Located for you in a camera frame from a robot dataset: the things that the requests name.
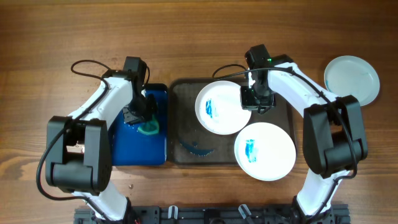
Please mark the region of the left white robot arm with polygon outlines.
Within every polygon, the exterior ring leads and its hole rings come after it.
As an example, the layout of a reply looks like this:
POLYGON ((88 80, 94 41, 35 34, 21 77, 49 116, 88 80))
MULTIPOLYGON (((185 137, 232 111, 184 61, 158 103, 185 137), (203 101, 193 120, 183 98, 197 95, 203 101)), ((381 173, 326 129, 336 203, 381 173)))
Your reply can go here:
POLYGON ((158 134, 157 103, 143 95, 145 71, 108 70, 101 85, 79 109, 68 116, 54 116, 47 125, 47 148, 37 168, 37 186, 47 183, 67 193, 65 200, 84 200, 97 222, 139 223, 131 201, 110 181, 112 152, 109 128, 118 114, 127 111, 127 124, 138 124, 146 136, 158 134))

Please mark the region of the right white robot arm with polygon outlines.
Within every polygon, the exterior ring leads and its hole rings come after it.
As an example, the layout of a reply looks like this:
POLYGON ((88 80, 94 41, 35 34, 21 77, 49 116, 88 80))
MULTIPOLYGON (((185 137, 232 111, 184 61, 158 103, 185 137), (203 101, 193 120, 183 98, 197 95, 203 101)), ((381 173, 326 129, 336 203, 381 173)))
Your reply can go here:
POLYGON ((287 55, 271 57, 259 46, 247 51, 245 59, 250 84, 241 90, 243 109, 264 114, 275 105, 277 93, 303 118, 303 155, 309 170, 288 220, 325 220, 339 184, 355 178, 358 162, 368 155, 361 106, 351 95, 340 97, 319 86, 287 55))

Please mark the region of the green yellow sponge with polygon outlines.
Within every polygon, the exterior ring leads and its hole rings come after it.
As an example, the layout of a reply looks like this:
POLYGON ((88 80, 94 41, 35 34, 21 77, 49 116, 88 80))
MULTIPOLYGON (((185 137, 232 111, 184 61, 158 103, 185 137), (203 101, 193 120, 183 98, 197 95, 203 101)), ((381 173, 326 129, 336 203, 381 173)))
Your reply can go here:
POLYGON ((160 124, 156 118, 156 115, 153 114, 151 120, 146 121, 145 123, 142 123, 138 127, 137 131, 146 136, 152 136, 152 135, 159 134, 160 124))

